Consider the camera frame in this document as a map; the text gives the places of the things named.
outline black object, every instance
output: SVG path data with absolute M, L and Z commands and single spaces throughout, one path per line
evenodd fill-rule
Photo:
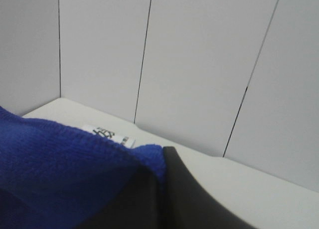
M 164 157 L 164 191 L 150 171 L 139 169 L 110 203 L 76 229 L 254 229 L 206 192 L 174 147 L 164 147 Z

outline blue knit fabric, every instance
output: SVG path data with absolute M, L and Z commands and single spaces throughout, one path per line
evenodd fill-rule
M 72 228 L 113 199 L 141 166 L 163 183 L 161 146 L 128 149 L 0 107 L 0 228 Z

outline white shelf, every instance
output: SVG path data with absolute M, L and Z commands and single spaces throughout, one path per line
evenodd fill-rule
M 139 129 L 136 125 L 65 98 L 24 117 L 44 118 L 81 128 L 100 126 L 136 139 L 135 146 L 174 146 L 197 181 L 222 205 L 257 228 L 319 228 L 319 193 L 241 165 L 211 157 Z

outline white tag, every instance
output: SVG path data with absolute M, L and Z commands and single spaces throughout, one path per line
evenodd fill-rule
M 106 137 L 114 142 L 117 142 L 117 143 L 124 145 L 127 148 L 132 148 L 132 146 L 135 143 L 135 139 L 118 135 L 114 132 L 111 132 L 109 130 L 106 130 L 106 129 L 100 128 L 100 127 L 95 127 L 95 126 L 91 126 L 91 125 L 84 125 L 82 127 L 82 130 L 87 131 L 87 132 L 92 133 L 92 134 L 100 135 L 101 137 Z

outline white wall panel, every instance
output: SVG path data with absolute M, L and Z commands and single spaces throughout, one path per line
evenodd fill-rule
M 319 0 L 280 0 L 226 157 L 319 192 Z
M 152 0 L 136 123 L 224 152 L 277 0 Z
M 60 0 L 62 96 L 133 121 L 150 0 Z
M 58 0 L 0 0 L 0 105 L 27 113 L 60 95 Z

